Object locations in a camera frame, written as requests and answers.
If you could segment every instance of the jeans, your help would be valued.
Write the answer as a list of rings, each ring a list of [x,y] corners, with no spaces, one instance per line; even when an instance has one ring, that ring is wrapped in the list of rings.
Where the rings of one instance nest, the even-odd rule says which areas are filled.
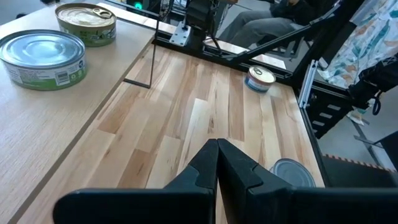
[[[245,11],[239,13],[234,21],[220,35],[220,40],[248,48],[266,35],[283,36],[294,31],[290,19],[274,18],[269,10]]]

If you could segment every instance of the can label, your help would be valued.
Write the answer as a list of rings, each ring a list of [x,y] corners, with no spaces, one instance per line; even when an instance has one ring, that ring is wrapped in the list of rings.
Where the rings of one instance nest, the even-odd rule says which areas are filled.
[[[98,28],[98,30],[83,30],[77,28],[67,29],[60,25],[60,31],[79,37],[83,43],[89,47],[107,45],[116,38],[116,27],[113,27],[112,29]]]
[[[62,68],[36,70],[5,63],[10,79],[18,85],[34,90],[58,90],[80,82],[86,75],[84,56]]]
[[[254,80],[250,79],[248,76],[246,77],[244,82],[249,88],[251,88],[254,91],[265,93],[269,89],[269,86],[258,84]]]

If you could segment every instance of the wooden tabletop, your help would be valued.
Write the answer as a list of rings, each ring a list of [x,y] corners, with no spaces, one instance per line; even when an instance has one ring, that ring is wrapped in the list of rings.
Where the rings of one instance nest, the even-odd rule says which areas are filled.
[[[4,24],[0,37],[58,30],[54,9]],[[87,48],[87,76],[64,90],[21,88],[0,63],[0,223],[22,215],[153,39],[151,30],[122,21],[116,26],[116,41]]]
[[[152,51],[128,79],[149,79]],[[251,91],[244,74],[157,47],[150,90],[122,83],[19,223],[51,223],[58,198],[85,187],[162,188],[209,138],[226,138],[266,169],[280,158],[323,182],[289,86]],[[217,223],[225,223],[220,192]]]

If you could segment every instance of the tuna can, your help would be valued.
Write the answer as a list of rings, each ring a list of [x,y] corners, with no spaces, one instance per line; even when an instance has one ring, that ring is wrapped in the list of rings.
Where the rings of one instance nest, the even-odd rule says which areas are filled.
[[[311,173],[293,159],[279,159],[269,171],[295,187],[315,187]]]
[[[259,93],[266,93],[275,81],[275,75],[270,70],[260,66],[251,66],[244,80],[250,89]]]
[[[86,75],[83,42],[55,30],[24,30],[4,37],[0,59],[12,81],[33,90],[59,90]]]
[[[116,38],[116,16],[101,6],[64,4],[56,8],[55,14],[60,30],[76,35],[87,47],[104,46]]]

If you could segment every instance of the barcode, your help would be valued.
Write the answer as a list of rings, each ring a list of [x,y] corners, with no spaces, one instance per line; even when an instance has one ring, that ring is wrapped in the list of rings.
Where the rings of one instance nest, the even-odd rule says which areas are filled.
[[[57,72],[55,73],[55,81],[57,85],[65,85],[70,83],[68,72]]]

